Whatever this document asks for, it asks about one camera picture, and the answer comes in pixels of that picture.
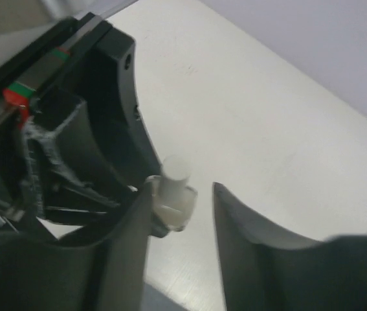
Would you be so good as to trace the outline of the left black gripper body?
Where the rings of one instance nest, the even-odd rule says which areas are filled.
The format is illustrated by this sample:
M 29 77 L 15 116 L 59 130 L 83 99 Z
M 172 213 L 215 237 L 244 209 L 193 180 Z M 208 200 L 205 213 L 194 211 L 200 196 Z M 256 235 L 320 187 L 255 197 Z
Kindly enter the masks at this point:
M 80 20 L 68 17 L 52 27 L 23 31 L 27 43 L 21 43 L 17 34 L 9 35 L 17 47 L 15 54 L 9 43 L 0 40 L 0 116 L 21 109 L 26 119 L 30 99 L 77 54 L 76 46 L 107 28 L 108 22 L 88 13 Z

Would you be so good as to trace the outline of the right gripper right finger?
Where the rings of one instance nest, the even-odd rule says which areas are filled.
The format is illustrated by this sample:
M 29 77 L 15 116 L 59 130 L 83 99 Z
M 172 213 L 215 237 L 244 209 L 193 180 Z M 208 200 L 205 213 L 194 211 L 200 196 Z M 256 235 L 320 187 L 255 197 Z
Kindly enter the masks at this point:
M 213 206 L 228 310 L 367 310 L 367 235 L 310 239 L 220 183 Z

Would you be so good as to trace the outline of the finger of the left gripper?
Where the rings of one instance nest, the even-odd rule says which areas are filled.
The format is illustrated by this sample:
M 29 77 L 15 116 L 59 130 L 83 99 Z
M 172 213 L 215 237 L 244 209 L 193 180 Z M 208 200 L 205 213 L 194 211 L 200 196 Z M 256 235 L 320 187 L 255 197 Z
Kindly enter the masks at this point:
M 51 236 L 44 221 L 109 231 L 160 172 L 135 102 L 50 97 L 21 136 L 30 181 L 23 228 L 40 238 Z
M 79 43 L 39 91 L 37 149 L 83 194 L 129 194 L 160 163 L 139 113 L 135 41 L 109 27 Z

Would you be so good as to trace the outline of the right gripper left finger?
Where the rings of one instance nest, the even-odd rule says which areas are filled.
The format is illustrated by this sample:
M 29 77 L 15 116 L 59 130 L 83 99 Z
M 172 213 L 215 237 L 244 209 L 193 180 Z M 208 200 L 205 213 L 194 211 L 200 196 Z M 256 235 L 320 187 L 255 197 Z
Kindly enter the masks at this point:
M 138 310 L 151 191 L 59 240 L 0 229 L 0 310 Z

